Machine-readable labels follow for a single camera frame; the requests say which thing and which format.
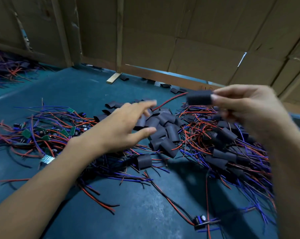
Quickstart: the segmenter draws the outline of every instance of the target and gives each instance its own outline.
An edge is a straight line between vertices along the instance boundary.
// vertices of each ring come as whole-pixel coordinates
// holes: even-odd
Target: wooden block
[[[109,79],[107,79],[107,84],[112,84],[122,73],[114,73]]]

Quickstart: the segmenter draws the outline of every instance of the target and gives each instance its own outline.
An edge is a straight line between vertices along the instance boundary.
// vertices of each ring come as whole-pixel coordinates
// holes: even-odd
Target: person's right hand
[[[224,119],[238,121],[260,142],[273,132],[295,128],[283,104],[268,86],[230,85],[215,90],[212,102],[220,108]]]

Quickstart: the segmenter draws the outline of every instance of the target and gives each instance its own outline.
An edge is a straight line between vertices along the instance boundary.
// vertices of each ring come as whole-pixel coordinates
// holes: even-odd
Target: hand
[[[269,133],[295,127],[283,104],[268,86],[230,85],[215,90],[212,102],[220,108],[224,119],[238,121],[258,141]]]
[[[156,101],[125,103],[93,128],[84,132],[78,139],[84,140],[91,149],[95,149],[96,155],[100,155],[100,151],[104,154],[133,147],[140,140],[156,132],[155,127],[147,127],[131,133],[140,116],[142,114],[150,116],[147,109],[156,104]]]

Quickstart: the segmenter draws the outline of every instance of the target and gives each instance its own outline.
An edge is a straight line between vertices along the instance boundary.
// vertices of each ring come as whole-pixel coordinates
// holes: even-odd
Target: work surface
[[[33,112],[14,106],[45,105],[69,106],[88,117],[98,115],[104,104],[110,101],[132,102],[145,97],[156,99],[158,104],[174,96],[169,89],[148,84],[144,79],[129,76],[130,80],[118,79],[112,85],[106,80],[113,74],[95,70],[64,69],[17,92],[0,97],[0,121],[6,124],[20,123]],[[184,97],[177,98],[164,107],[175,112]],[[196,168],[186,159],[176,156],[170,159],[170,174],[160,171],[160,176],[148,169],[150,177],[174,201],[193,217],[206,215],[205,171]],[[22,160],[0,148],[0,180],[30,178],[38,172],[38,159]],[[128,173],[136,171],[129,168]],[[0,202],[24,182],[0,184]],[[109,213],[83,192],[73,190],[62,203],[43,238],[205,238],[206,233],[194,231],[152,186],[139,183],[97,178],[90,185],[98,190],[101,201],[120,204],[115,215]],[[247,207],[249,202],[235,188],[226,188],[219,181],[208,179],[210,215],[212,218],[225,210]],[[235,220],[222,223],[226,238],[277,238],[274,225],[266,225],[257,211],[238,215]],[[211,232],[212,238],[222,238],[220,230]]]

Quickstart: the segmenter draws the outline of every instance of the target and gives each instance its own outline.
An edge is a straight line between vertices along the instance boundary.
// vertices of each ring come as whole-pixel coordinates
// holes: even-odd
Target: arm
[[[156,101],[124,104],[79,137],[20,189],[0,204],[0,238],[39,238],[77,177],[94,158],[132,147],[156,132],[154,127],[131,133],[142,113]]]
[[[212,100],[268,151],[280,237],[300,238],[300,130],[267,86],[231,85],[216,90]]]

